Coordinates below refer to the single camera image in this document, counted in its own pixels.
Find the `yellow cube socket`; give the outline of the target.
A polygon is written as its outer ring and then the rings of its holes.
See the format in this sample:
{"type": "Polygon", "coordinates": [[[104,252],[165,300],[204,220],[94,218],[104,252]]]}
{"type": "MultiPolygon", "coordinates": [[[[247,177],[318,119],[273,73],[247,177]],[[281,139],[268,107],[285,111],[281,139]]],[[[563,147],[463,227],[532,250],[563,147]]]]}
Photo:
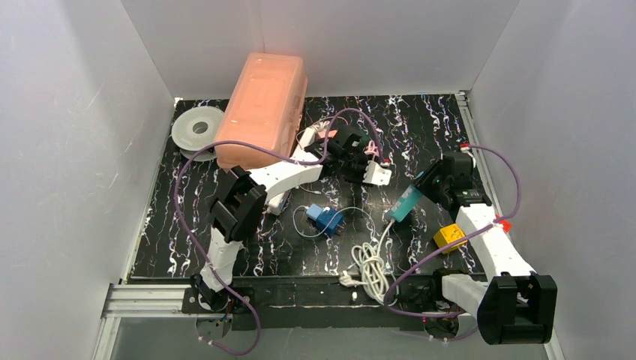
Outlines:
{"type": "Polygon", "coordinates": [[[463,230],[456,223],[453,223],[439,229],[433,236],[433,240],[438,248],[443,248],[452,242],[462,239],[464,236],[463,230]]]}

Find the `pink plastic storage box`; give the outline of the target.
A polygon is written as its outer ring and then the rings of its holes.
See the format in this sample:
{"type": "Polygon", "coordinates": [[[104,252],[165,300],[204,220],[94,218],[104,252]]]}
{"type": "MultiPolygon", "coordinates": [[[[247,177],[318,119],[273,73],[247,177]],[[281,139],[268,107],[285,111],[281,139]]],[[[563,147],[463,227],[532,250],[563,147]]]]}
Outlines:
{"type": "Polygon", "coordinates": [[[289,157],[307,86],[302,58],[252,52],[214,140],[241,141],[289,157]]]}

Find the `blue cube socket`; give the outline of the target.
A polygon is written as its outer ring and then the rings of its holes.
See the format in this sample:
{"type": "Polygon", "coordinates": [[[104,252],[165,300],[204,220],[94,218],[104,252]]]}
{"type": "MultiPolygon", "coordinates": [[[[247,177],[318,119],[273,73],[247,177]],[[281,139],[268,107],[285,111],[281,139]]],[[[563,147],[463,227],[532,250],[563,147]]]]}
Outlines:
{"type": "Polygon", "coordinates": [[[320,222],[315,222],[318,230],[326,236],[332,237],[336,234],[339,226],[343,223],[344,215],[334,209],[326,209],[324,218],[320,222]]]}

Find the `white power strip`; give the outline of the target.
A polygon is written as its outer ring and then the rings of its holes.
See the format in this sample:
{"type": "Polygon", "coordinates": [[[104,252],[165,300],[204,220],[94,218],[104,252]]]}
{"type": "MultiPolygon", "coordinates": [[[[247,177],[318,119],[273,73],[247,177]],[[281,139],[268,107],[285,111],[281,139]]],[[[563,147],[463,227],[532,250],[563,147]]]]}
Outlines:
{"type": "Polygon", "coordinates": [[[318,127],[308,127],[293,152],[292,162],[281,161],[272,164],[265,171],[265,202],[269,214],[279,215],[282,212],[283,204],[293,188],[314,182],[320,177],[323,166],[314,164],[318,158],[305,151],[305,147],[316,139],[318,133],[318,127]]]}

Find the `teal power strip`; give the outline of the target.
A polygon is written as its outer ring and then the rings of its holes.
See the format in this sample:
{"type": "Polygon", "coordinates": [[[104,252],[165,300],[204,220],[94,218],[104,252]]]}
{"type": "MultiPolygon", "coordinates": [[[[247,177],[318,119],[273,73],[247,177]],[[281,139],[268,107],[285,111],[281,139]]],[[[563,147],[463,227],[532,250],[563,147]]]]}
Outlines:
{"type": "Polygon", "coordinates": [[[418,188],[418,183],[423,175],[424,173],[420,172],[390,208],[389,217],[392,221],[401,222],[424,196],[418,188]]]}

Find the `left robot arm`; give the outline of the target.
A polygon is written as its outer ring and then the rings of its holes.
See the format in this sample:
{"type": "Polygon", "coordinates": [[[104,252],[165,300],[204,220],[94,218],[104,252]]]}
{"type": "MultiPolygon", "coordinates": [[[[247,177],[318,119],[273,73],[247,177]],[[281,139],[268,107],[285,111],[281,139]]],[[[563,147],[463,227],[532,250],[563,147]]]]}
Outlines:
{"type": "Polygon", "coordinates": [[[352,183],[389,183],[391,171],[372,158],[362,135],[350,127],[334,136],[329,132],[326,123],[310,126],[302,132],[292,157],[279,156],[276,163],[252,170],[234,166],[219,176],[211,202],[206,265],[191,284],[212,311],[219,310],[221,293],[230,291],[238,252],[256,232],[263,211],[279,214],[274,198],[333,172],[352,183]]]}

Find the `red cube socket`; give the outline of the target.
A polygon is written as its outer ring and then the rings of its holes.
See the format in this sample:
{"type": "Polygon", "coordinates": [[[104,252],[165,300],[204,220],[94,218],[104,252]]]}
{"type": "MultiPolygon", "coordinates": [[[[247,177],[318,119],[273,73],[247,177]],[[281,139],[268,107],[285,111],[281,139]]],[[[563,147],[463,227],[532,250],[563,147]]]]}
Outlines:
{"type": "Polygon", "coordinates": [[[493,222],[493,225],[495,227],[499,227],[500,229],[502,229],[503,232],[506,234],[508,234],[512,229],[512,224],[509,223],[507,220],[499,220],[499,221],[495,220],[493,222]]]}

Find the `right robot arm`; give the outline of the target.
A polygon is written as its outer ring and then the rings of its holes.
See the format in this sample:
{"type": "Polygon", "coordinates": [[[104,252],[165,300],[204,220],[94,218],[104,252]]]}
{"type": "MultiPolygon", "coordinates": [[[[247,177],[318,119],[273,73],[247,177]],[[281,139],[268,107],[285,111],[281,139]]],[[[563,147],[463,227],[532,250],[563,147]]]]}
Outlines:
{"type": "Polygon", "coordinates": [[[438,293],[476,320],[490,345],[546,344],[552,338],[557,284],[522,258],[488,195],[473,185],[476,160],[465,146],[444,154],[415,181],[418,191],[446,209],[472,247],[487,278],[439,273],[438,293]]]}

